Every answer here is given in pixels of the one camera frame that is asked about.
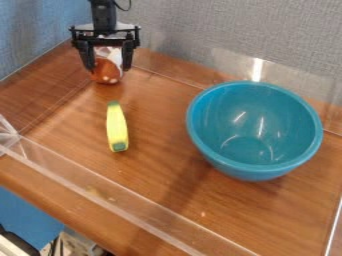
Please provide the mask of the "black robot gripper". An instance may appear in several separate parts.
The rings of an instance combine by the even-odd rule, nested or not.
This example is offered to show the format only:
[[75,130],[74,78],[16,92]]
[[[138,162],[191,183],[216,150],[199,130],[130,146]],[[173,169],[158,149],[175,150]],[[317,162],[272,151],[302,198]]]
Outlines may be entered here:
[[141,27],[123,24],[118,21],[117,10],[129,11],[117,0],[89,0],[91,6],[91,22],[70,27],[73,46],[86,69],[93,72],[95,68],[94,46],[122,46],[123,70],[129,71],[133,65],[134,48],[141,46]]

